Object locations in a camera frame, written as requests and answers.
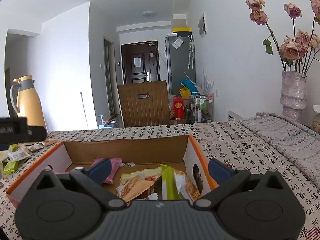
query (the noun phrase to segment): ceiling light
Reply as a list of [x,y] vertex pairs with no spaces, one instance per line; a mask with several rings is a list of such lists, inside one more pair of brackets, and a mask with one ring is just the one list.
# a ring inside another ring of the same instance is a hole
[[155,16],[157,13],[155,11],[145,11],[142,13],[143,16],[145,17],[153,17]]

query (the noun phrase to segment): gray refrigerator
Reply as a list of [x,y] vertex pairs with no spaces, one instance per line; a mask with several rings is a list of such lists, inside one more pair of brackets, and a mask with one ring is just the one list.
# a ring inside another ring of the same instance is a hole
[[171,44],[176,38],[166,37],[165,45],[167,51],[169,93],[180,96],[179,90],[182,86],[178,82],[187,78],[184,72],[196,82],[196,68],[195,64],[193,64],[192,69],[192,62],[190,62],[190,68],[188,69],[190,37],[181,37],[183,43],[177,49]]

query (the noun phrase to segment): yellow thermos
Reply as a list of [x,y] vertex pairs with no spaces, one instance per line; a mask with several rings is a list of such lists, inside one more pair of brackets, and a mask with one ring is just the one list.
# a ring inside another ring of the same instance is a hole
[[[12,85],[10,88],[10,99],[13,109],[18,114],[18,117],[26,117],[27,124],[32,126],[43,126],[45,129],[45,122],[41,108],[40,98],[33,86],[34,80],[31,75],[14,79],[13,82],[18,84]],[[13,89],[19,88],[17,105],[13,100]]]

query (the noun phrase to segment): white wall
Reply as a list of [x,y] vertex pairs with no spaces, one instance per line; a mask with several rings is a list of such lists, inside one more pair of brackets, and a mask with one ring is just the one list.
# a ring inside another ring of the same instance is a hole
[[[136,32],[120,33],[120,45],[144,42],[144,41],[158,41],[158,49],[162,58],[165,57],[165,37],[168,33],[171,33],[171,29],[155,29],[155,30],[143,30]],[[168,68],[166,63],[159,57],[160,67],[160,80],[166,80],[168,85]]]
[[[43,24],[37,37],[10,46],[10,67],[35,79],[49,131],[97,129],[89,66],[89,3],[72,8]],[[80,92],[88,121],[85,121]]]
[[116,32],[116,24],[108,18],[103,11],[90,3],[89,11],[89,56],[90,56],[90,75],[92,96],[97,122],[98,115],[103,114],[104,119],[108,120],[110,116],[108,95],[106,88],[105,60],[104,60],[104,38],[114,44],[116,65],[110,66],[110,75],[112,89],[114,92],[113,101],[116,113],[120,113],[117,77],[121,82],[119,35]]
[[41,33],[42,23],[22,14],[1,12],[0,18],[0,117],[8,117],[8,105],[4,82],[4,53],[7,33],[35,36]]
[[[265,0],[263,11],[269,17],[269,25],[278,43],[285,35],[293,36],[292,20],[284,11],[285,3],[295,3],[302,10],[303,17],[297,18],[296,30],[311,34],[313,12],[310,0]],[[198,20],[206,11],[208,34],[198,34]],[[224,121],[228,110],[243,117],[254,116],[256,112],[281,113],[279,103],[282,64],[273,46],[274,55],[265,53],[262,41],[270,35],[266,26],[250,20],[245,0],[192,0],[187,14],[188,26],[195,35],[196,73],[203,76],[203,69],[214,81],[214,89],[220,89],[215,98],[214,120]],[[320,34],[316,25],[315,33]],[[313,104],[320,104],[320,65],[308,72],[308,108],[303,122],[311,125]]]

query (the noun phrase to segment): brown chair backrest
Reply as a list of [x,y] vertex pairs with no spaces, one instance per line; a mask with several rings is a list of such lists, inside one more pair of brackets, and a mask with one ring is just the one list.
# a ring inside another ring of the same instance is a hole
[[166,81],[118,85],[124,127],[170,125]]

